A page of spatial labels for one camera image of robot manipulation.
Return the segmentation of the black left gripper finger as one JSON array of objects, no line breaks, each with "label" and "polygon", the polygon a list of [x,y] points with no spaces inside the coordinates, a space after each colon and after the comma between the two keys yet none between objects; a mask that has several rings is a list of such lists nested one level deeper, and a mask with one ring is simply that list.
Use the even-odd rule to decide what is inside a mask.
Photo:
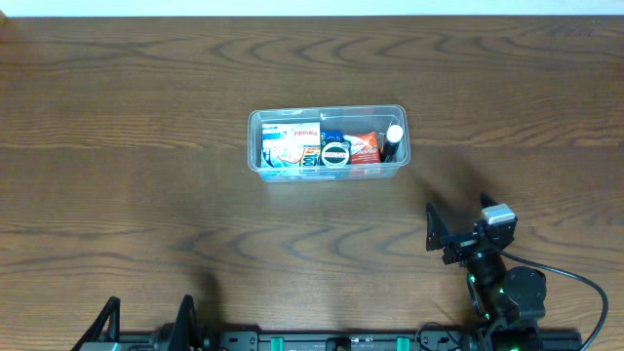
[{"label": "black left gripper finger", "polygon": [[190,351],[200,348],[194,300],[187,294],[179,307],[172,329],[168,351]]},{"label": "black left gripper finger", "polygon": [[85,343],[98,342],[101,337],[105,341],[118,342],[120,340],[120,308],[121,300],[116,296],[111,296],[71,351],[79,351]]}]

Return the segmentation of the dark bottle with white cap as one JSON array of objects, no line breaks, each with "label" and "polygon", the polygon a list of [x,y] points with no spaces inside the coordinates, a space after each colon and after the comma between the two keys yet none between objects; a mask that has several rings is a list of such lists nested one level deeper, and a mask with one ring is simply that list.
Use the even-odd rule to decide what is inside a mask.
[{"label": "dark bottle with white cap", "polygon": [[380,149],[380,161],[382,163],[388,163],[394,160],[404,133],[405,131],[400,125],[391,125],[388,128],[384,135],[383,145]]}]

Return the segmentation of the red Panadol box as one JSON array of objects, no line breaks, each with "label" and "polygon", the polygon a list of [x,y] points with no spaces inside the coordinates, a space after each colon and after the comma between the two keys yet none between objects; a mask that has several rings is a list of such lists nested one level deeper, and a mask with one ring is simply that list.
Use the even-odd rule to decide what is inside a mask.
[{"label": "red Panadol box", "polygon": [[376,132],[369,132],[363,135],[344,135],[343,138],[351,145],[350,162],[352,165],[376,164],[380,162]]}]

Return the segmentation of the green Zam-Buk ointment box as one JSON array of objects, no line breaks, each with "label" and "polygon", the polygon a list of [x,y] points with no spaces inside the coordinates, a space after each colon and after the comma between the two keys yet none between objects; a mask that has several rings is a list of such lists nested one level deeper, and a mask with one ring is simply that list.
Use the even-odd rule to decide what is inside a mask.
[{"label": "green Zam-Buk ointment box", "polygon": [[342,167],[351,161],[351,143],[349,141],[323,141],[321,144],[320,163],[326,167]]}]

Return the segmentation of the blue Cool Fever box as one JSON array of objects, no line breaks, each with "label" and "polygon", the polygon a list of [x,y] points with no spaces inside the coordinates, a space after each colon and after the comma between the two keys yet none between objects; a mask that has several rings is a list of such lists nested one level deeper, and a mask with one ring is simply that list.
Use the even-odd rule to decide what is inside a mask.
[{"label": "blue Cool Fever box", "polygon": [[320,166],[323,141],[344,141],[342,132],[276,132],[262,135],[263,168]]}]

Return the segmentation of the white Panadol box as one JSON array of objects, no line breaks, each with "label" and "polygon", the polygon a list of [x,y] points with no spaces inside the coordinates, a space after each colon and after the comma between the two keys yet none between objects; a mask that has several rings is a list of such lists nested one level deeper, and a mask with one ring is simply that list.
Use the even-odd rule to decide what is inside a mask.
[{"label": "white Panadol box", "polygon": [[307,168],[319,165],[319,122],[264,124],[261,138],[263,168]]}]

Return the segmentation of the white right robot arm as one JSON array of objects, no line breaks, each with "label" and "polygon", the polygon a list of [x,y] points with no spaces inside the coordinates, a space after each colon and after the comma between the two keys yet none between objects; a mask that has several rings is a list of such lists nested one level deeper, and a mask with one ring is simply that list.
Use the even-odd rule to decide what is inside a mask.
[{"label": "white right robot arm", "polygon": [[526,266],[505,266],[502,256],[514,241],[518,218],[485,193],[480,204],[481,217],[466,234],[451,233],[434,204],[425,207],[426,250],[441,250],[444,264],[467,270],[471,303],[481,318],[462,336],[459,348],[542,350],[537,321],[545,316],[545,276]]}]

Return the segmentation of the clear plastic container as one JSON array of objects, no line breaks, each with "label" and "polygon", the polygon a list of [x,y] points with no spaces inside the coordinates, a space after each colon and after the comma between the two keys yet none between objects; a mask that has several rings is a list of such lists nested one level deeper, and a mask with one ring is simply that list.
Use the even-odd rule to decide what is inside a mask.
[{"label": "clear plastic container", "polygon": [[[308,168],[263,168],[261,138],[264,124],[319,122],[322,133],[342,132],[343,135],[363,135],[376,132],[378,150],[391,125],[400,125],[405,133],[392,162],[342,167],[316,166]],[[248,165],[263,180],[321,181],[371,179],[393,176],[410,162],[410,136],[405,109],[400,105],[360,105],[305,107],[257,110],[248,121]]]}]

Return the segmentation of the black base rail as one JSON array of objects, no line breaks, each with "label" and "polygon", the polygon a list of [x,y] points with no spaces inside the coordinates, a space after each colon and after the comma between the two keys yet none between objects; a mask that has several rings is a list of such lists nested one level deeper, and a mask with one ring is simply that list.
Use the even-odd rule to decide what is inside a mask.
[{"label": "black base rail", "polygon": [[[510,332],[493,334],[493,350],[579,350],[582,345],[577,331],[539,332],[542,346],[538,349],[536,335],[528,331],[521,336]],[[173,327],[152,333],[127,332],[120,335],[111,350],[168,350],[173,339]],[[467,331],[429,324],[417,331],[406,332],[270,332],[222,331],[204,334],[202,345],[189,345],[175,350],[227,351],[365,351],[365,350],[486,350]]]}]

